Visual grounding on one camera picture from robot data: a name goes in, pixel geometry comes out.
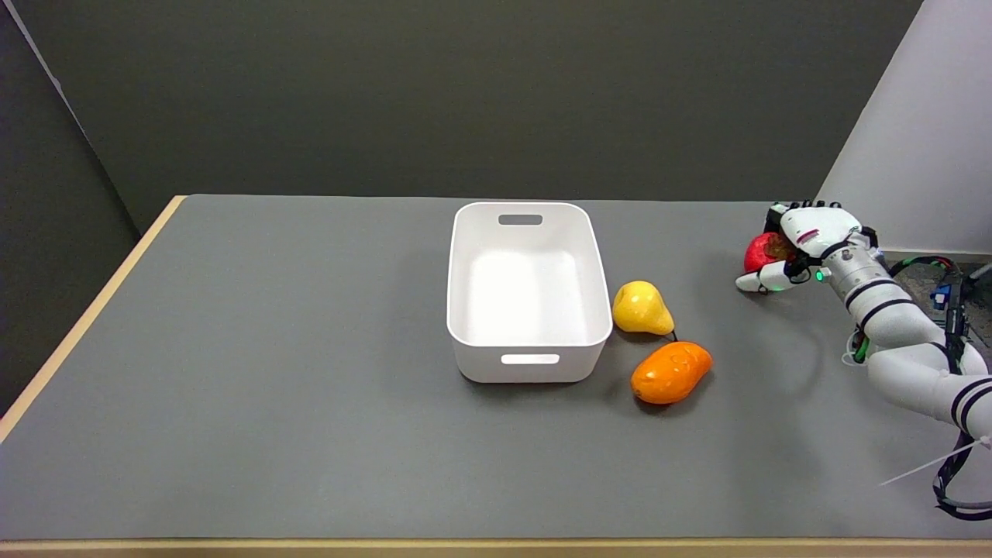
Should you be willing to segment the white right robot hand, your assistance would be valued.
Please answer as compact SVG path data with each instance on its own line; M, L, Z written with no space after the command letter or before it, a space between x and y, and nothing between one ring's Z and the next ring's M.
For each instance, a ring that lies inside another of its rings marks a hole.
M868 250L878 247L877 233L838 202L775 202L766 211L764 236L773 234L762 246L769 246L772 261L747 268L735 286L745 293L786 291L808 282L825 259L839 248L861 244Z

